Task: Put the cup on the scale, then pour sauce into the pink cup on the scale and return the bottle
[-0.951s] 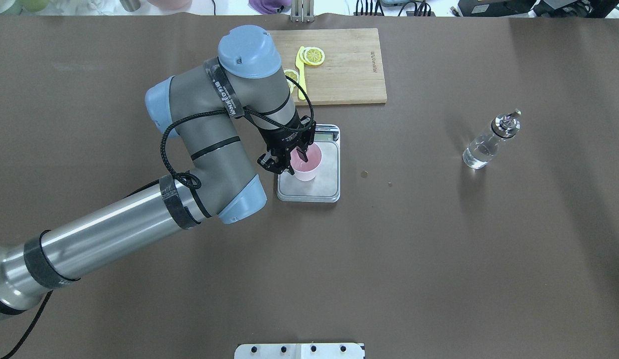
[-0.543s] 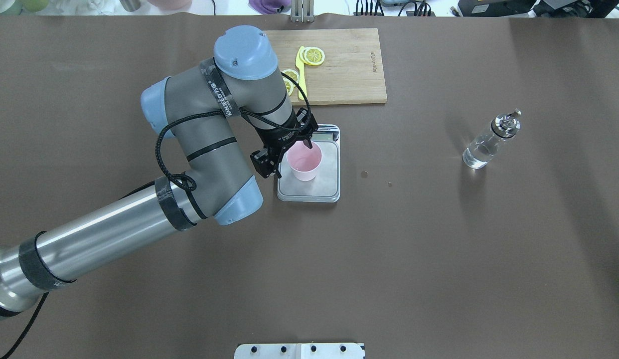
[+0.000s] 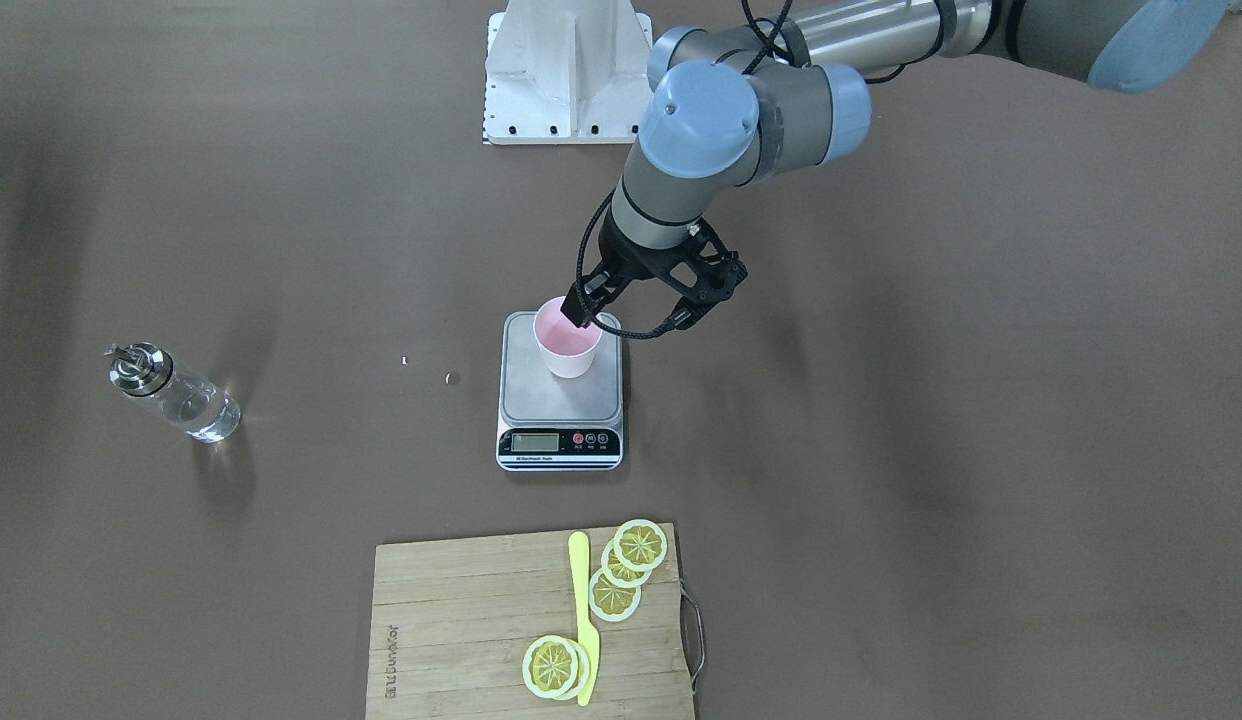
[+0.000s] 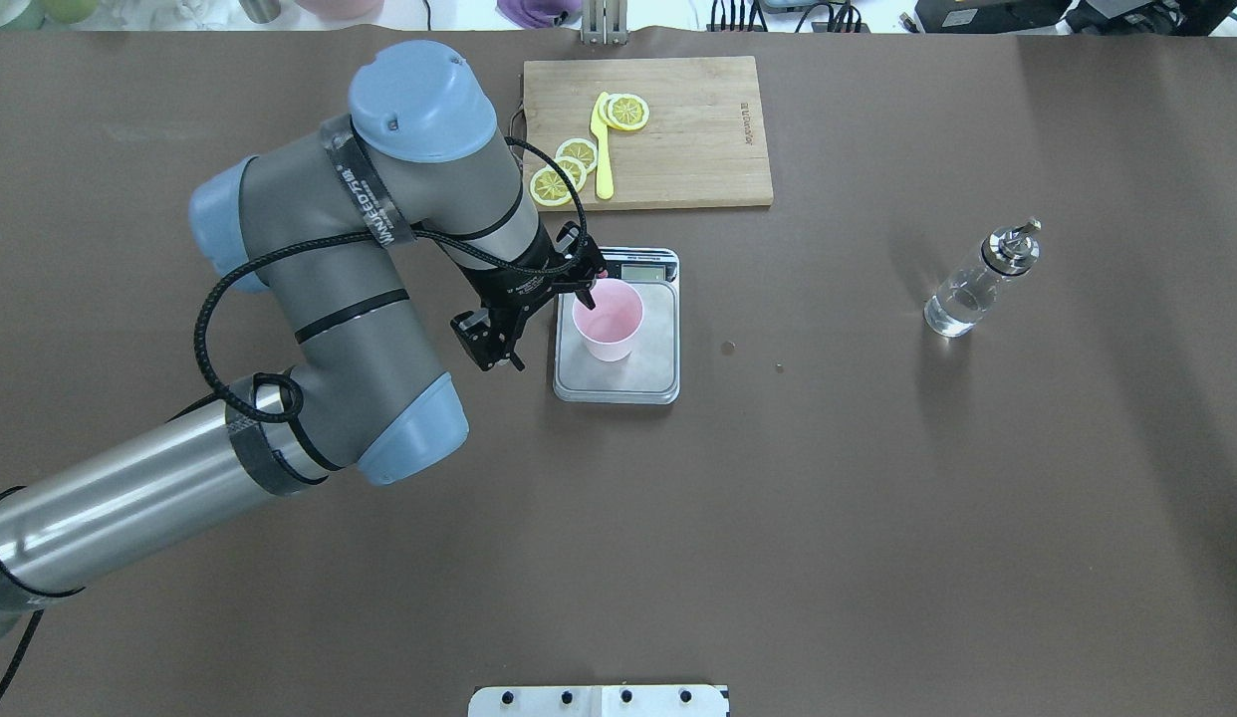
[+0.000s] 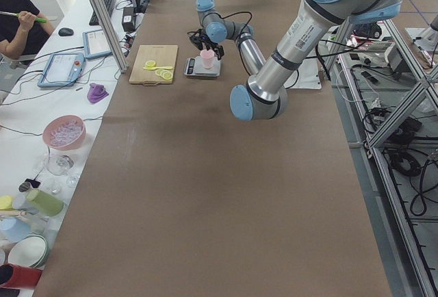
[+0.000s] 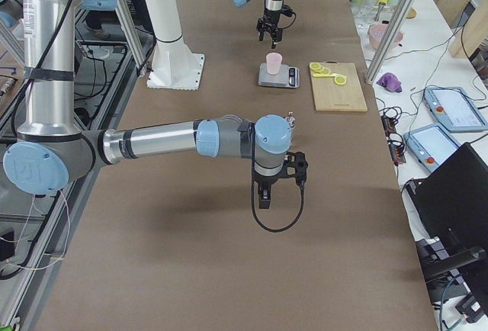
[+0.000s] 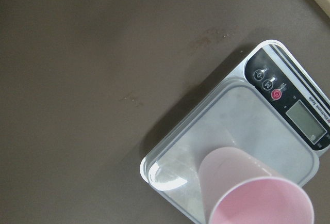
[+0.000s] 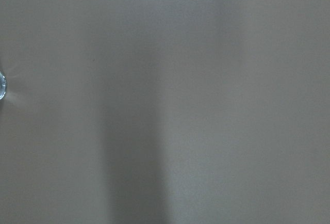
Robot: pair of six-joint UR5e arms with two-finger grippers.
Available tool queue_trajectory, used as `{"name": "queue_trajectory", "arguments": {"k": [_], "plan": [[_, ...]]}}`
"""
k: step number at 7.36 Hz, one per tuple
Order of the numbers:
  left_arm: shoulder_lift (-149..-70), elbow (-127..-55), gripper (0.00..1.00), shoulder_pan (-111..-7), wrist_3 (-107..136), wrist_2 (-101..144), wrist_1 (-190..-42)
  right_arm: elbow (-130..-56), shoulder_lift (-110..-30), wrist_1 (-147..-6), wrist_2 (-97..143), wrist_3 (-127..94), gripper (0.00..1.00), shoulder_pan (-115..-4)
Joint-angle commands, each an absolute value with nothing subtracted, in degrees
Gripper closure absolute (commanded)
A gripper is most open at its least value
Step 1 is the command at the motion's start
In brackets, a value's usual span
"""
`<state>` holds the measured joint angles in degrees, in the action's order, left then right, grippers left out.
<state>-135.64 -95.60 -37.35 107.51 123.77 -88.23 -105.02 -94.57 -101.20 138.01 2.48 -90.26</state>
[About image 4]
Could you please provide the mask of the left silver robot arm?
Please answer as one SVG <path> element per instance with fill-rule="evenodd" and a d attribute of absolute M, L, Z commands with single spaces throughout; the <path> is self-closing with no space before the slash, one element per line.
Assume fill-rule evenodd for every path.
<path fill-rule="evenodd" d="M 348 112 L 195 187 L 187 221 L 219 277 L 192 323 L 207 394 L 0 493 L 0 638 L 350 464 L 395 485 L 455 452 L 468 418 L 388 248 L 435 242 L 473 286 L 452 330 L 482 370 L 520 366 L 526 321 L 569 292 L 591 307 L 606 268 L 584 219 L 550 239 L 518 146 L 458 51 L 409 40 L 355 73 Z"/>

